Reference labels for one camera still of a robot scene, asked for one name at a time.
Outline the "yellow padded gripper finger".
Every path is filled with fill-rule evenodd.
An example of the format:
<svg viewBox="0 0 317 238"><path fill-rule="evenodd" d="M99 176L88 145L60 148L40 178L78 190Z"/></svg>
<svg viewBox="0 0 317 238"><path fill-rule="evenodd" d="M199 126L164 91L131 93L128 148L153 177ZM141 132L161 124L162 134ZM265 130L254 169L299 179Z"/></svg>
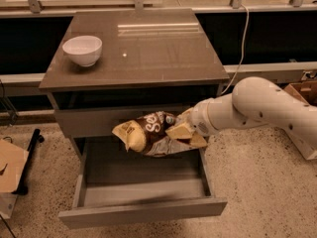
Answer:
<svg viewBox="0 0 317 238"><path fill-rule="evenodd" d="M203 136L195 132L189 140L189 145L193 148L204 148L208 143Z"/></svg>
<svg viewBox="0 0 317 238"><path fill-rule="evenodd" d="M170 139L190 139L195 130L187 122L182 122L169 127L166 131Z"/></svg>

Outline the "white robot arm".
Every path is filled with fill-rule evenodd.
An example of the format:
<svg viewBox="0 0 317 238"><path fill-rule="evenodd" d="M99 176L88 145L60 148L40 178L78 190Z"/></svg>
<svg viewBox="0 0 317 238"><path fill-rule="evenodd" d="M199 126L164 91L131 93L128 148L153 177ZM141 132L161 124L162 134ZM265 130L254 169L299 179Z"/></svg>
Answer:
<svg viewBox="0 0 317 238"><path fill-rule="evenodd" d="M205 99L182 113L166 130L172 139L203 137L224 129L279 127L317 147L317 107L306 104L261 77L240 80L230 94Z"/></svg>

